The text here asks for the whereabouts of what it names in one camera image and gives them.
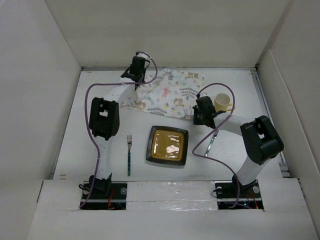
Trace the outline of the yellow ceramic mug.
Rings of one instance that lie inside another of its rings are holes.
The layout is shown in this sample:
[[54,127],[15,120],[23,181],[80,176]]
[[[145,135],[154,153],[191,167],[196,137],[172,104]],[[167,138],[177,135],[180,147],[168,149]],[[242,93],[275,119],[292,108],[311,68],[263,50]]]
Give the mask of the yellow ceramic mug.
[[225,93],[219,93],[215,96],[213,106],[215,110],[230,112],[233,108],[231,98]]

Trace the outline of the floral patterned cloth napkin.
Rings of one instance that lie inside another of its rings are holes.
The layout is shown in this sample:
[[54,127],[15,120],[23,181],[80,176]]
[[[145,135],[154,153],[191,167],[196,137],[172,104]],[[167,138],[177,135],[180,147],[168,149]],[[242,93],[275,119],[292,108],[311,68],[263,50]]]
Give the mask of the floral patterned cloth napkin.
[[120,107],[190,120],[198,92],[205,86],[205,77],[198,72],[166,68],[154,81],[142,84],[120,102]]

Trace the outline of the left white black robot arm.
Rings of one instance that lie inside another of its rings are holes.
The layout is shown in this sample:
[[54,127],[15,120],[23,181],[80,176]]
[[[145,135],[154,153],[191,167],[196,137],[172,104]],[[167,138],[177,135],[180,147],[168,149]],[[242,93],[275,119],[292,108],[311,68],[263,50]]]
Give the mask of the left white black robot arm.
[[120,76],[120,84],[103,97],[94,97],[91,102],[88,127],[90,136],[98,147],[99,163],[94,170],[94,180],[108,179],[112,174],[111,153],[114,136],[120,128],[120,104],[129,97],[137,99],[136,89],[145,82],[148,56],[137,52],[132,63]]

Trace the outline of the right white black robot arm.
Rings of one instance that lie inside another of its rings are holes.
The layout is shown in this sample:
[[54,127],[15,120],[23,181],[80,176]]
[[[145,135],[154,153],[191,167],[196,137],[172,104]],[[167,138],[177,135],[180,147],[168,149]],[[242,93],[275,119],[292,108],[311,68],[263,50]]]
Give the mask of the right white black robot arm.
[[231,191],[235,196],[243,197],[263,167],[284,150],[281,137],[267,116],[251,119],[217,111],[208,96],[198,94],[193,109],[194,125],[204,125],[242,137],[247,157],[236,173],[237,181],[231,184]]

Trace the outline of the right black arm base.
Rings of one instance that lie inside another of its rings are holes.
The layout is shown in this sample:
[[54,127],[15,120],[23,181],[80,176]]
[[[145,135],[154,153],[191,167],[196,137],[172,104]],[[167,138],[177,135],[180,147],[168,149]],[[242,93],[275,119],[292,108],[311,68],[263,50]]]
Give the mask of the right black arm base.
[[263,210],[263,200],[259,182],[238,185],[233,178],[230,181],[215,181],[211,196],[217,200],[219,210]]

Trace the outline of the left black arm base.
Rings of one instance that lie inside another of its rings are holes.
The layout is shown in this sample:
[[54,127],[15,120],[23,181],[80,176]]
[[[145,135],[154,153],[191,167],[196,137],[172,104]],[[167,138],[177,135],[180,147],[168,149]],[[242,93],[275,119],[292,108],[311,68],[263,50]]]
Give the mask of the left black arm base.
[[94,179],[91,175],[88,181],[79,184],[81,189],[81,210],[122,211],[127,208],[128,183],[112,181],[112,175],[107,179]]

